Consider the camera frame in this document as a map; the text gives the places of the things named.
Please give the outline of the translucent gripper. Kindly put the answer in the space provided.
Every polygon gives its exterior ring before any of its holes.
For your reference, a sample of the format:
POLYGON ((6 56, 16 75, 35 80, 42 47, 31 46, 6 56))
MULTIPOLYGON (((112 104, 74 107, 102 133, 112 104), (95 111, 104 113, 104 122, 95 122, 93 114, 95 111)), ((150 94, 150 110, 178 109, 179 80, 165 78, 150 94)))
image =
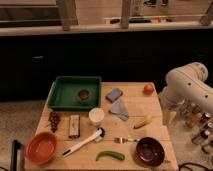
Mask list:
POLYGON ((177 112, 177 106, 175 104, 167 103, 165 101, 161 102, 162 112, 163 112, 163 124, 169 125, 175 118, 177 112))

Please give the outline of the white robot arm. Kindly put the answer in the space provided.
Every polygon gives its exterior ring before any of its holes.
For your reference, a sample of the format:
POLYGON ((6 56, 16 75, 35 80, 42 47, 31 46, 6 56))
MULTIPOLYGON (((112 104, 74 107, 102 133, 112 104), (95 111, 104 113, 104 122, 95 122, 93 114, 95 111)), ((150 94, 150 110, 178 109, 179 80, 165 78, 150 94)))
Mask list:
POLYGON ((164 125, 187 111, 192 103, 213 114, 213 88, 205 84, 207 78, 208 69, 200 62, 174 68, 166 74, 166 86, 158 95, 164 125))

